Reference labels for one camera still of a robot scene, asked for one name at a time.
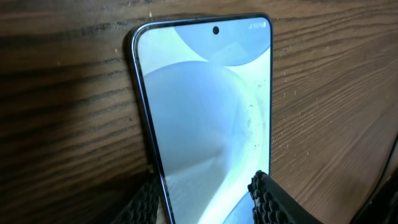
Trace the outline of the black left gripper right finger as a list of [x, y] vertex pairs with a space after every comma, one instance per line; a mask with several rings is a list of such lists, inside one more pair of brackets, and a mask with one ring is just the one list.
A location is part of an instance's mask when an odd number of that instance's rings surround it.
[[261, 170], [252, 177], [248, 191], [255, 224], [322, 224]]

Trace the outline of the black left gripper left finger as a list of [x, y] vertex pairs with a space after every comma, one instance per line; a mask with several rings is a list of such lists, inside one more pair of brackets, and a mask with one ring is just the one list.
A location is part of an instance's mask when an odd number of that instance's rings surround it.
[[129, 180], [121, 208], [110, 223], [156, 224], [159, 190], [159, 178], [153, 170], [135, 175]]

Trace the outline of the Samsung Galaxy smartphone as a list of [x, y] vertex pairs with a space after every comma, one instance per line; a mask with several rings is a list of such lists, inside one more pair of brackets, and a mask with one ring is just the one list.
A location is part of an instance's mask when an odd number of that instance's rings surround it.
[[271, 169], [273, 28], [247, 13], [149, 22], [129, 38], [142, 129], [169, 223], [252, 223]]

